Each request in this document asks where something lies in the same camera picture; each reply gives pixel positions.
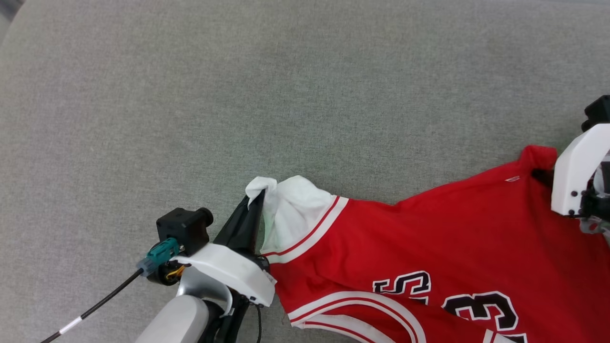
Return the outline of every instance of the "gray fabric surface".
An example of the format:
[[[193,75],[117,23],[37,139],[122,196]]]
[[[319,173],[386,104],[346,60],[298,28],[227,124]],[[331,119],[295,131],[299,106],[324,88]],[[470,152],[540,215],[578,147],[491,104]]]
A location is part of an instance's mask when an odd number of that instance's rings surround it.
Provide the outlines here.
[[[0,332],[38,342],[105,296],[155,219],[214,235],[257,175],[395,202],[565,147],[610,92],[610,6],[581,1],[28,0],[0,48]],[[60,342],[132,342],[137,280]],[[290,327],[263,342],[351,342]],[[256,340],[256,312],[241,342]]]

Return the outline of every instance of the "black number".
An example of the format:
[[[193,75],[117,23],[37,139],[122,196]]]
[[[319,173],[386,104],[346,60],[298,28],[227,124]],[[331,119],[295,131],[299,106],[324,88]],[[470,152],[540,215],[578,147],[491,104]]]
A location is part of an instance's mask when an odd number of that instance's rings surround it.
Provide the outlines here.
[[[419,281],[418,284],[411,287],[411,295],[430,291],[430,274],[424,271],[419,271],[398,276],[394,280],[394,289],[392,290],[384,289],[385,287],[390,285],[390,279],[375,281],[373,282],[373,292],[387,294],[403,294],[406,290],[407,283],[411,281]]]
[[[522,333],[522,334],[507,334],[507,335],[505,335],[505,337],[510,339],[511,341],[515,342],[515,343],[528,343],[528,338],[525,335],[525,333]]]
[[[445,310],[456,316],[459,316],[460,311],[467,309],[472,320],[491,319],[489,307],[496,307],[500,311],[500,314],[494,317],[498,331],[513,330],[517,327],[519,317],[512,307],[511,300],[500,292],[454,295],[445,299],[443,304]]]

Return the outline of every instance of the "jersey armhole trim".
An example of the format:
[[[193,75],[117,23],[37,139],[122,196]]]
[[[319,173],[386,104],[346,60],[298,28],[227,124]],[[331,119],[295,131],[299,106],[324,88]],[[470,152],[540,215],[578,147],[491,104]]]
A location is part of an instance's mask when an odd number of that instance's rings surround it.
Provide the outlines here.
[[[372,325],[342,314],[327,316],[319,314],[298,325],[302,329],[322,329],[348,336],[361,343],[395,343]]]
[[[319,322],[318,316],[323,315],[327,311],[348,305],[364,305],[377,309],[394,318],[404,327],[412,343],[426,343],[426,335],[421,324],[408,309],[395,300],[369,292],[337,292],[329,294],[288,313],[288,317],[292,326],[301,327],[306,325],[310,320]],[[346,330],[354,331],[357,329],[346,320],[340,326]]]
[[[331,207],[324,213],[320,221],[295,245],[282,251],[261,251],[262,255],[269,260],[269,263],[292,261],[313,247],[326,234],[349,201],[348,198],[334,197]]]

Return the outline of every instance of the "red stripe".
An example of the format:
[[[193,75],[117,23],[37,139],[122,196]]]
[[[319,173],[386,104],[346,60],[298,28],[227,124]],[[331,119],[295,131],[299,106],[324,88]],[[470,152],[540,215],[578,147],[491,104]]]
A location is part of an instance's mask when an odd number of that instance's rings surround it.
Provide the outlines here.
[[[297,244],[293,245],[292,247],[290,247],[280,253],[271,252],[271,253],[263,254],[263,256],[269,256],[269,255],[282,256],[284,254],[290,253],[292,250],[296,249],[299,245],[303,244],[303,242],[305,242],[308,238],[310,238],[311,235],[313,235],[314,232],[320,227],[320,225],[324,222],[324,219],[326,219],[326,217],[331,212],[331,210],[335,208],[335,205],[337,204],[338,201],[339,201],[339,197],[336,197],[335,202],[332,203],[331,208],[329,208],[328,211],[326,211],[326,213],[324,214],[324,217],[322,217],[322,219],[320,219],[320,221],[318,222],[318,225],[316,225],[315,228],[308,235],[306,235],[304,239],[301,239]]]
[[[319,323],[319,322],[305,322],[305,323],[306,324],[313,324],[313,325],[320,325],[320,326],[323,326],[323,327],[333,328],[333,329],[336,329],[336,330],[339,330],[339,331],[349,332],[349,333],[353,334],[354,336],[358,336],[358,337],[362,338],[363,340],[365,340],[365,341],[367,341],[369,343],[376,343],[374,341],[371,341],[366,336],[363,336],[363,335],[361,335],[361,334],[359,334],[357,332],[351,331],[351,330],[343,328],[343,327],[338,327],[336,325],[331,325],[331,324],[327,324],[327,323]]]
[[[413,335],[415,336],[415,340],[417,340],[417,332],[415,331],[415,328],[414,328],[414,327],[411,325],[411,323],[409,323],[409,321],[407,320],[407,318],[403,317],[403,316],[402,316],[400,313],[396,312],[396,311],[395,311],[393,308],[388,307],[387,305],[385,305],[385,304],[383,304],[383,303],[380,303],[380,302],[378,302],[378,301],[376,301],[376,300],[372,300],[372,299],[368,299],[368,298],[355,298],[355,297],[354,297],[354,298],[343,298],[343,299],[335,300],[335,301],[332,301],[332,302],[330,302],[330,303],[327,303],[327,304],[321,305],[321,306],[319,306],[318,308],[315,308],[315,309],[313,309],[313,310],[311,310],[311,311],[309,311],[309,312],[307,312],[307,313],[305,313],[305,314],[303,314],[303,315],[301,315],[301,316],[298,316],[297,318],[291,319],[291,320],[290,320],[290,322],[291,322],[291,323],[298,322],[299,320],[301,320],[301,319],[302,319],[302,318],[304,318],[304,317],[309,316],[309,315],[310,315],[310,314],[312,314],[313,312],[317,312],[317,311],[319,311],[319,310],[321,310],[321,309],[323,309],[323,308],[330,307],[330,306],[332,306],[332,305],[334,305],[334,304],[336,304],[336,303],[342,303],[342,302],[345,302],[345,301],[351,301],[351,300],[363,300],[363,301],[367,301],[367,302],[377,304],[377,305],[379,305],[379,306],[381,306],[381,307],[383,307],[383,308],[385,308],[385,309],[390,310],[390,312],[392,312],[392,313],[396,314],[396,315],[397,315],[399,318],[401,318],[401,319],[402,319],[402,320],[403,320],[405,323],[407,323],[407,325],[409,326],[409,328],[411,328],[411,331],[413,332]]]

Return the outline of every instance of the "red basketball jersey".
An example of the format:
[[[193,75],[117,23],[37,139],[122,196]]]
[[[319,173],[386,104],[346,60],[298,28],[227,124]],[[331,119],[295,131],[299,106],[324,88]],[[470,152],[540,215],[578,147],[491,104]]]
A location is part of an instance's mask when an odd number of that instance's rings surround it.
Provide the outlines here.
[[[361,342],[608,342],[610,250],[550,210],[521,158],[391,206],[296,176],[267,189],[265,243],[293,326]]]

